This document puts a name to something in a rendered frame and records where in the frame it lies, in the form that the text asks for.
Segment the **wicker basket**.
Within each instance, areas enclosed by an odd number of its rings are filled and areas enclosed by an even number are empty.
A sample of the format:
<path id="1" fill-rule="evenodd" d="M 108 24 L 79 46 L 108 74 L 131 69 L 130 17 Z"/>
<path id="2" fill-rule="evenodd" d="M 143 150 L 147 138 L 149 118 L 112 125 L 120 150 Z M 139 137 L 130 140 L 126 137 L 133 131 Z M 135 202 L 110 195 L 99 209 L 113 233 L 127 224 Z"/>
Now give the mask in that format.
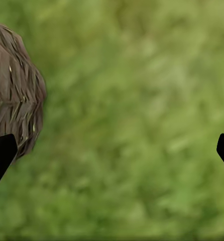
<path id="1" fill-rule="evenodd" d="M 0 23 L 0 137 L 15 136 L 18 152 L 11 164 L 29 154 L 43 129 L 44 78 L 20 35 Z"/>

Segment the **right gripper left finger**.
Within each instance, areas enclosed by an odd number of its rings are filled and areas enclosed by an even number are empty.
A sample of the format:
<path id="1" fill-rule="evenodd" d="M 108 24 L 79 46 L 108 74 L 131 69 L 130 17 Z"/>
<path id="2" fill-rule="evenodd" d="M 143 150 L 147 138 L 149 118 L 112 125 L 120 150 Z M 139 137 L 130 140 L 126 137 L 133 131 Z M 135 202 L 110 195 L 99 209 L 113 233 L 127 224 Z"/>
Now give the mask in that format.
<path id="1" fill-rule="evenodd" d="M 12 132 L 0 137 L 0 180 L 11 165 L 17 152 L 17 143 Z"/>

